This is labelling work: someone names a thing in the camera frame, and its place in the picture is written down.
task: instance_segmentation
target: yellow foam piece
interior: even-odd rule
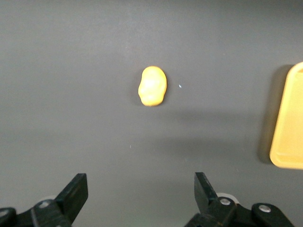
[[[270,159],[281,168],[303,169],[303,62],[287,74]]]
[[[166,92],[167,81],[162,69],[149,66],[142,73],[138,94],[145,106],[156,106],[162,103]]]

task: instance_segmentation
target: yellow tray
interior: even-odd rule
[[[281,168],[303,169],[303,62],[287,74],[270,159]]]

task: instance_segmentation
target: metal screw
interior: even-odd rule
[[[220,199],[220,203],[225,206],[228,206],[228,205],[230,205],[231,202],[228,199],[223,198],[223,199]]]
[[[259,206],[259,209],[260,209],[261,211],[265,212],[265,213],[271,212],[271,209],[270,209],[268,206],[266,206],[266,205],[260,205],[260,206]]]
[[[3,211],[1,211],[1,212],[0,212],[0,218],[3,217],[3,216],[5,216],[5,215],[7,215],[8,213],[9,213],[8,210],[3,210]]]
[[[39,205],[39,208],[43,209],[45,207],[47,207],[49,205],[49,202],[48,201],[43,201],[40,205]]]

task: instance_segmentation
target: gray surface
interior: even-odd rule
[[[301,226],[303,172],[268,148],[303,61],[302,12],[300,0],[0,1],[0,207],[24,211],[85,172],[75,227],[181,227],[204,171]],[[137,95],[149,65],[168,78],[153,108]]]

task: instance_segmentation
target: black robot arm part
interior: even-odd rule
[[[44,200],[28,211],[0,209],[0,227],[71,227],[88,198],[86,174],[77,174],[54,200]]]
[[[294,227],[274,205],[256,203],[249,210],[218,197],[204,173],[195,175],[195,199],[200,213],[185,227]]]

